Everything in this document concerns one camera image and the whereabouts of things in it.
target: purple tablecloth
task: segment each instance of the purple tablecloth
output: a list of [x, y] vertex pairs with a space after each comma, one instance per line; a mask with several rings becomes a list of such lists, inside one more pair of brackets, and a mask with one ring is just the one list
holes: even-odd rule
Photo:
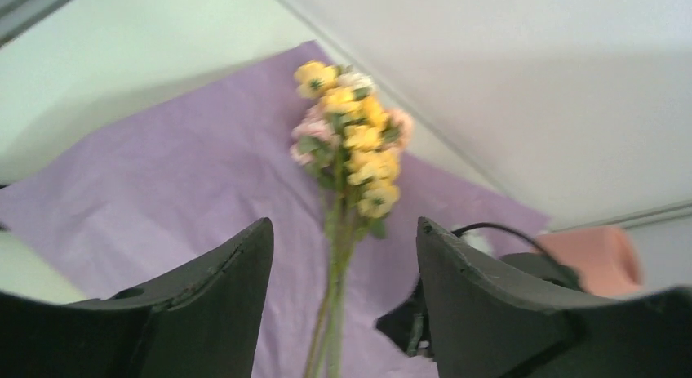
[[[0, 190], [0, 221], [86, 294], [110, 297], [270, 217], [276, 246], [253, 377], [299, 377], [326, 277], [317, 186], [288, 153], [311, 105], [295, 94], [293, 73], [311, 59], [329, 60], [308, 42], [89, 135]], [[368, 238], [353, 259], [345, 378], [437, 376], [372, 328], [415, 284], [419, 216], [527, 233], [547, 221], [413, 156], [402, 166], [389, 238]], [[526, 250], [503, 235], [491, 241], [500, 254]]]

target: white flower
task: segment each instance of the white flower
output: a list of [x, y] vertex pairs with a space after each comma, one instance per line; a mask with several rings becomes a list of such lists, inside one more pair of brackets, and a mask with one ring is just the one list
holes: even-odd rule
[[371, 92], [375, 92], [375, 82], [372, 77], [358, 72], [347, 72], [336, 78], [339, 87], [351, 87], [353, 90], [367, 88]]

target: table surface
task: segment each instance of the table surface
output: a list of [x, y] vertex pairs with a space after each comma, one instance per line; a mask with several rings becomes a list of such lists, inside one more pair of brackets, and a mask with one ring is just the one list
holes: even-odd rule
[[[0, 182], [109, 122], [311, 39], [323, 40], [276, 0], [75, 0], [0, 50]], [[421, 126], [410, 151], [432, 163], [458, 158]], [[438, 166], [491, 188], [458, 159]], [[0, 290], [84, 299], [9, 233], [0, 233]]]

